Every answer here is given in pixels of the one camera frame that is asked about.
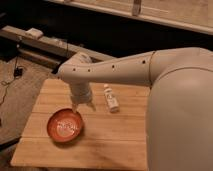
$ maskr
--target bottle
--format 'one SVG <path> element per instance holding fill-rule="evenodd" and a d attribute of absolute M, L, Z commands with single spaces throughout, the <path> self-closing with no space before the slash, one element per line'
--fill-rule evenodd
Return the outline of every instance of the bottle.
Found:
<path fill-rule="evenodd" d="M 108 84 L 104 84 L 104 95 L 111 113 L 119 111 L 118 101 Z"/>

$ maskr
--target black cable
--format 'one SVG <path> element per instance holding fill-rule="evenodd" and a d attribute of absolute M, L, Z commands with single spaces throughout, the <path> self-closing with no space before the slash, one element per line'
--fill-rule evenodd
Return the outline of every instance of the black cable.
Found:
<path fill-rule="evenodd" d="M 18 56 L 16 57 L 16 60 L 15 60 L 15 65 L 14 65 L 14 71 L 18 68 L 18 69 L 20 69 L 20 68 L 25 68 L 24 66 L 18 66 L 17 67 L 17 62 L 18 62 Z M 5 88 L 5 92 L 4 92 L 4 95 L 3 95 L 3 97 L 2 97 L 2 100 L 1 100 L 1 102 L 0 102 L 0 108 L 2 107 L 2 105 L 4 104 L 4 102 L 5 102 L 5 98 L 6 98 L 6 96 L 7 96 L 7 93 L 8 93 L 8 88 L 10 87 L 10 85 L 15 81 L 15 80 L 17 80 L 17 79 L 19 79 L 19 78 L 21 78 L 21 76 L 22 75 L 20 75 L 20 76 L 15 76 L 14 75 L 14 73 L 13 73 L 13 79 L 11 80 L 11 81 L 9 81 L 9 82 L 7 82 L 7 81 L 2 81 L 1 82 L 1 85 L 2 86 L 6 86 L 6 88 Z"/>
<path fill-rule="evenodd" d="M 20 48 L 21 41 L 22 41 L 22 38 L 19 38 L 19 42 L 18 42 L 18 44 L 16 45 L 16 48 L 17 48 L 18 50 L 19 50 L 19 48 Z M 16 56 L 14 70 L 15 70 L 16 67 L 17 67 L 17 63 L 18 63 L 18 55 Z"/>

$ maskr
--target cable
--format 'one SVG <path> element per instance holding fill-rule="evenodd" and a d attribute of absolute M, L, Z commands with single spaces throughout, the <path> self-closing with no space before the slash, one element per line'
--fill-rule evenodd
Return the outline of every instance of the cable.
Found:
<path fill-rule="evenodd" d="M 4 92 L 4 95 L 2 97 L 2 100 L 0 102 L 0 108 L 2 107 L 2 105 L 4 104 L 5 102 L 5 98 L 7 96 L 7 93 L 8 93 L 8 88 L 10 87 L 10 85 L 17 79 L 21 78 L 22 77 L 22 70 L 20 72 L 20 69 L 23 69 L 25 68 L 24 66 L 18 66 L 17 67 L 17 62 L 18 62 L 18 56 L 16 57 L 16 60 L 15 60 L 15 65 L 14 65 L 14 72 L 13 72 L 13 79 L 9 82 L 7 81 L 2 81 L 1 82 L 1 85 L 6 87 L 5 88 L 5 92 Z"/>

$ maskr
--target red bowl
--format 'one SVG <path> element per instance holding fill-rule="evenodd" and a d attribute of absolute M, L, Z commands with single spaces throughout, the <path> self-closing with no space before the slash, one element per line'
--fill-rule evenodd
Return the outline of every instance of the red bowl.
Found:
<path fill-rule="evenodd" d="M 72 109 L 61 109 L 55 112 L 47 123 L 47 133 L 55 142 L 68 142 L 75 139 L 83 128 L 80 113 Z"/>

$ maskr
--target bottle cap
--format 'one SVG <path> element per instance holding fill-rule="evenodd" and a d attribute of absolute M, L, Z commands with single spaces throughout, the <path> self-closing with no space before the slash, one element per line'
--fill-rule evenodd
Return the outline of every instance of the bottle cap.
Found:
<path fill-rule="evenodd" d="M 104 88 L 108 88 L 109 87 L 109 84 L 104 84 Z"/>

